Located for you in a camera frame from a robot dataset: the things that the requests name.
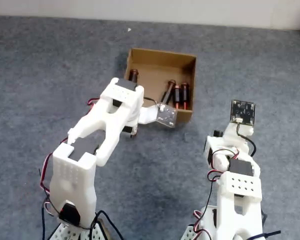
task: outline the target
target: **white plastic part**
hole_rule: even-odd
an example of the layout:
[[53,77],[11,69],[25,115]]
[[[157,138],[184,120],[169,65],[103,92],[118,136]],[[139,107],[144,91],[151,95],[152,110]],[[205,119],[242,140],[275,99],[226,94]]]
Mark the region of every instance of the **white plastic part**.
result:
[[[245,240],[261,234],[263,227],[260,179],[226,171],[217,183],[219,187],[215,240],[233,240],[235,235]],[[242,214],[236,212],[235,206],[242,207]]]
[[[89,240],[89,230],[73,229],[61,223],[48,240]],[[98,224],[92,229],[93,240],[106,240]]]
[[[236,123],[229,123],[223,137],[208,136],[206,139],[204,152],[206,159],[208,159],[211,152],[227,149],[220,150],[212,155],[213,167],[224,173],[216,181],[218,185],[217,206],[209,206],[199,223],[199,229],[206,229],[212,240],[246,240],[263,232],[260,167],[249,155],[246,140],[238,136],[237,126]],[[239,134],[251,136],[253,133],[252,126],[240,125]],[[251,163],[253,176],[227,171],[229,167],[228,157],[232,158],[234,156],[229,150],[235,154],[239,152],[236,159]],[[242,212],[237,213],[236,207],[240,207]],[[213,209],[217,209],[216,227],[214,225]],[[197,239],[210,240],[205,233],[202,233]]]
[[[73,204],[80,214],[80,226],[89,228],[95,217],[96,192],[94,186],[96,166],[104,166],[117,146],[124,126],[137,127],[144,88],[135,91],[116,85],[113,78],[90,112],[83,116],[68,132],[68,142],[61,143],[53,152],[53,175],[50,182],[50,200],[61,211],[65,203]],[[122,102],[113,107],[113,100]],[[85,138],[97,130],[105,131],[105,139],[96,154],[85,152],[79,161],[69,158],[77,138]]]
[[194,232],[193,226],[187,226],[185,232],[183,233],[181,240],[192,240],[196,236],[196,233]]
[[[144,88],[137,86],[135,91],[116,85],[113,78],[91,111],[83,116],[68,132],[68,144],[77,138],[85,138],[97,130],[105,131],[105,139],[95,155],[96,165],[103,167],[117,146],[124,126],[129,122],[138,123],[139,112],[144,102]],[[122,102],[114,113],[110,113],[113,100]]]
[[75,205],[81,216],[80,225],[88,228],[95,217],[96,157],[84,153],[79,161],[69,158],[74,147],[61,143],[53,152],[53,175],[50,182],[50,200],[61,211],[66,202]]
[[158,105],[152,105],[149,107],[142,107],[138,119],[139,124],[150,124],[157,120],[159,107]]

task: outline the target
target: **cardboard box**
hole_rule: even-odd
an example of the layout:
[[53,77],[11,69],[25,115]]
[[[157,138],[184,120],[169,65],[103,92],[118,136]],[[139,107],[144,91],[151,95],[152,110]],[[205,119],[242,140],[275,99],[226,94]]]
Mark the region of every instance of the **cardboard box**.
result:
[[[185,123],[191,119],[193,113],[196,56],[176,52],[159,51],[143,48],[132,48],[127,58],[125,79],[129,79],[131,69],[137,69],[138,84],[144,87],[144,96],[158,102],[168,87],[168,81],[173,79],[176,84],[188,83],[190,87],[190,103],[187,109],[178,109],[176,122]],[[143,106],[154,103],[144,100]],[[169,102],[174,106],[173,98]]]

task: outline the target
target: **gray carpet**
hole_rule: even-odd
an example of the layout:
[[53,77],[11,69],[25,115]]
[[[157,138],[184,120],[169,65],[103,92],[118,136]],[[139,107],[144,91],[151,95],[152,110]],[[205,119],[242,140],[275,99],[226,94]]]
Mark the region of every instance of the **gray carpet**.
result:
[[[208,197],[205,138],[240,99],[257,104],[265,231],[300,239],[300,32],[0,16],[0,240],[41,239],[38,168],[86,100],[123,76],[131,47],[197,55],[195,111],[175,130],[152,124],[120,139],[96,169],[97,210],[127,240],[179,239]],[[46,216],[46,234],[56,226]]]

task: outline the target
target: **white wall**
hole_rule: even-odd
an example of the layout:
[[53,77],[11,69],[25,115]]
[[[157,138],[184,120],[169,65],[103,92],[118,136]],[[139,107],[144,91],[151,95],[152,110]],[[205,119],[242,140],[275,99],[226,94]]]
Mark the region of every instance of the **white wall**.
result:
[[300,29],[300,0],[0,0],[0,15]]

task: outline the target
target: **cylindrical object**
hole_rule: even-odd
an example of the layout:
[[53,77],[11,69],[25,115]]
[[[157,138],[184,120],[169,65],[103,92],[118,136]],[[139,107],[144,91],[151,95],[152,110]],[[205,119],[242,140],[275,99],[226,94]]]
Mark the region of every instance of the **cylindrical object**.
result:
[[224,132],[223,132],[223,131],[219,131],[219,130],[214,130],[214,131],[213,131],[213,136],[214,136],[214,137],[220,138],[220,137],[222,137],[223,135],[224,135]]
[[164,104],[168,104],[169,103],[175,85],[176,85],[176,81],[173,80],[173,79],[171,79],[168,82],[168,89],[166,90],[166,92],[164,93],[164,95],[162,97],[162,100],[161,100],[162,103],[164,103]]
[[174,103],[174,107],[176,109],[179,109],[179,103],[180,103],[180,101],[181,101],[180,86],[176,84],[174,86],[174,91],[173,91],[173,103]]
[[137,69],[133,68],[130,70],[129,81],[137,83],[139,72]]
[[182,89],[182,102],[183,102],[183,109],[187,109],[188,103],[190,102],[190,95],[189,95],[189,84],[184,82],[181,84]]

